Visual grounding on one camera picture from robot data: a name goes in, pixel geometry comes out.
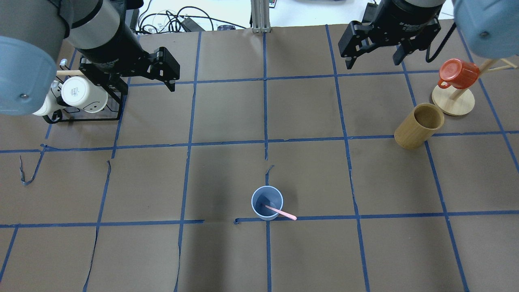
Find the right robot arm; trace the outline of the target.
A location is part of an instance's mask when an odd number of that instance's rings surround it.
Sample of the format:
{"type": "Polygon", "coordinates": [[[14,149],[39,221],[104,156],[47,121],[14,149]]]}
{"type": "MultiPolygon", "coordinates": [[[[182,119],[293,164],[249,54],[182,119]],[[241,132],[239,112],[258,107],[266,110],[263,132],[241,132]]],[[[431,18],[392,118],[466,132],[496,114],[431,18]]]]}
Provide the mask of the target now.
{"type": "Polygon", "coordinates": [[[433,61],[450,35],[459,28],[476,55],[502,59],[519,51],[517,0],[454,0],[453,25],[434,55],[430,46],[441,30],[443,0],[381,0],[369,4],[362,21],[348,24],[339,40],[339,53],[351,69],[358,57],[380,47],[396,46],[392,59],[400,65],[414,51],[425,51],[433,61]]]}

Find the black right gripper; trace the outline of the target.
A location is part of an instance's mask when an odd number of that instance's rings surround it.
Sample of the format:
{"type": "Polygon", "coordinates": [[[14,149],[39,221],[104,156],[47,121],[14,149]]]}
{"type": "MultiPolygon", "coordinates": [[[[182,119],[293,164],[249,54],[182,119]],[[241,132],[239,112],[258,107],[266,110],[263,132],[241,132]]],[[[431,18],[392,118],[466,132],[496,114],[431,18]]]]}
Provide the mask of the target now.
{"type": "Polygon", "coordinates": [[[339,40],[339,53],[352,69],[363,54],[380,47],[397,46],[392,59],[400,65],[416,50],[430,48],[441,30],[441,6],[367,6],[362,21],[351,21],[339,40]]]}

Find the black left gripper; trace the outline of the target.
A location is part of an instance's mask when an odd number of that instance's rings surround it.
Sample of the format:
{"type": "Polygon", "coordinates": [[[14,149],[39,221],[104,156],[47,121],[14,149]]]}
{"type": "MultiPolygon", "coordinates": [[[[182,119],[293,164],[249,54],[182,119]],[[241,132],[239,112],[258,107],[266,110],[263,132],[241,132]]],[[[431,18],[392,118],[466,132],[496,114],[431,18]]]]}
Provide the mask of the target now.
{"type": "Polygon", "coordinates": [[[113,88],[127,88],[127,83],[122,79],[124,77],[144,77],[163,82],[167,89],[174,92],[176,81],[180,79],[180,63],[166,47],[106,64],[85,61],[80,64],[79,70],[95,85],[113,88]]]}

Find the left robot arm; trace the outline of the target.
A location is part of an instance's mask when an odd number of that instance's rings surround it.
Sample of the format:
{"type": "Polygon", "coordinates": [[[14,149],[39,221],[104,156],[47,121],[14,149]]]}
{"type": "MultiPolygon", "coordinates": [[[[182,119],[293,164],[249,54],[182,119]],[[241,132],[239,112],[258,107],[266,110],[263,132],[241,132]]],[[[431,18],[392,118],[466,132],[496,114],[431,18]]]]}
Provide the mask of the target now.
{"type": "Polygon", "coordinates": [[[128,93],[125,77],[158,80],[170,91],[180,64],[165,47],[146,52],[126,24],[126,11],[142,0],[2,0],[1,113],[29,115],[43,104],[68,41],[86,59],[87,79],[128,93]]]}

